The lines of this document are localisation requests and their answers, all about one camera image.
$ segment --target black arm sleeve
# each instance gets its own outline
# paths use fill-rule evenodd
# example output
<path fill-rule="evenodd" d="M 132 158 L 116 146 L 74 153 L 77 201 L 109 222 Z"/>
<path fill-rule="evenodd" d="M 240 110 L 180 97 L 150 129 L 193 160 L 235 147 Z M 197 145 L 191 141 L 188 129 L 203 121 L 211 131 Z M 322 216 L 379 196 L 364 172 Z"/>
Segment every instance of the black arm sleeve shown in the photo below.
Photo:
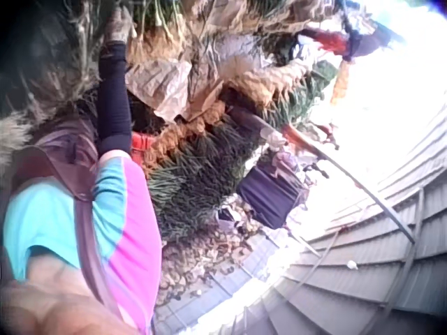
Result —
<path fill-rule="evenodd" d="M 126 45 L 106 45 L 99 59 L 100 84 L 96 110 L 98 112 L 98 154 L 110 150 L 131 152 L 131 108 L 127 96 Z"/>

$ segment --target dark handbag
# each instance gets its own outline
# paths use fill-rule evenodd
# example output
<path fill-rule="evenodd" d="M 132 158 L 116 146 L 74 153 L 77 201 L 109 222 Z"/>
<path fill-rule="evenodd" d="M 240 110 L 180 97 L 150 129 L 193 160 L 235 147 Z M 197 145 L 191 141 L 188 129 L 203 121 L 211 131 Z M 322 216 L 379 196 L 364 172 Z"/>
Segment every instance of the dark handbag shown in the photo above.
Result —
<path fill-rule="evenodd" d="M 13 155 L 0 192 L 0 284 L 13 280 L 7 250 L 3 245 L 3 225 L 11 196 L 24 182 L 36 177 L 55 177 L 75 200 L 75 230 L 82 274 L 95 298 L 121 318 L 118 305 L 108 288 L 98 256 L 93 226 L 92 187 L 98 154 L 94 129 L 84 119 L 69 119 L 52 125 L 51 133 Z"/>

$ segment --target vendor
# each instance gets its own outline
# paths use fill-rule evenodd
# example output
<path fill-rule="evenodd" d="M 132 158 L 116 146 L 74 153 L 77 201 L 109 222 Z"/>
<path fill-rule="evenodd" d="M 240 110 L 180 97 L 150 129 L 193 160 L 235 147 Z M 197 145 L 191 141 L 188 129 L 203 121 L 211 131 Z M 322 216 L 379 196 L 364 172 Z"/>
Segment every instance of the vendor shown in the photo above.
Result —
<path fill-rule="evenodd" d="M 4 217 L 1 317 L 12 334 L 151 332 L 161 277 L 161 237 L 145 174 L 130 156 L 131 111 L 124 75 L 132 24 L 127 9 L 116 8 L 105 27 L 98 65 L 101 81 L 96 148 L 91 123 L 79 119 L 69 124 L 62 122 L 60 131 L 53 127 L 32 147 L 65 164 L 65 168 L 75 170 L 82 165 L 92 171 L 97 167 L 96 175 L 83 176 L 93 177 L 90 194 L 77 193 L 84 199 L 75 198 L 67 185 L 80 186 L 85 180 L 73 181 L 72 176 L 57 170 L 60 174 L 53 172 L 54 177 L 30 177 L 12 195 L 5 195 L 9 201 L 6 213 L 0 215 L 0 220 Z M 34 175 L 41 161 L 27 160 L 17 170 Z M 88 213 L 81 211 L 86 209 L 81 207 L 84 204 Z M 86 268 L 81 267 L 85 258 L 80 255 L 88 248 L 79 245 L 82 240 L 77 238 L 78 223 L 86 223 L 81 226 L 93 230 L 88 234 L 91 241 L 83 241 L 88 246 L 93 244 L 93 254 L 97 254 L 93 256 L 99 263 L 98 271 L 91 273 L 93 280 L 84 275 Z M 3 266 L 7 263 L 9 278 Z M 106 295 L 95 294 L 90 285 L 98 278 L 104 278 L 104 285 L 96 289 L 110 291 L 108 306 L 105 299 L 98 298 Z"/>

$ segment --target shoulder strap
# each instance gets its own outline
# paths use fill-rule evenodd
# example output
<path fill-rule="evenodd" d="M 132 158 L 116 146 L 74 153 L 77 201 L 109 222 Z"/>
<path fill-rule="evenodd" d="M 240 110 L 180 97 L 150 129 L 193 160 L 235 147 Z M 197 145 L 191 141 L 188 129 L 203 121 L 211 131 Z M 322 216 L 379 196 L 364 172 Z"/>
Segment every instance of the shoulder strap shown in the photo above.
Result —
<path fill-rule="evenodd" d="M 1 242 L 1 284 L 13 280 L 9 257 L 3 247 L 3 225 L 11 194 L 25 181 L 35 177 L 56 177 L 75 199 L 75 231 L 82 274 L 95 298 L 115 315 L 121 317 L 115 298 L 105 279 L 98 256 L 96 234 L 92 220 L 92 195 L 95 174 L 83 165 L 69 164 L 51 159 L 37 146 L 26 147 L 13 157 L 8 169 L 6 185 L 0 193 L 0 242 Z"/>

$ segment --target glove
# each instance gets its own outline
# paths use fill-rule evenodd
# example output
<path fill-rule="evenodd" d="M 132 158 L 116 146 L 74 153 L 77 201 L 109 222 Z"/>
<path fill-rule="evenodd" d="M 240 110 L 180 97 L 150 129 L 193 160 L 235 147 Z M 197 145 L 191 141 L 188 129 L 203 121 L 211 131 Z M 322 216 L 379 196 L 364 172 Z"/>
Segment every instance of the glove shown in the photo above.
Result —
<path fill-rule="evenodd" d="M 131 14 L 126 7 L 116 7 L 105 26 L 104 44 L 127 44 L 130 32 L 136 35 Z"/>

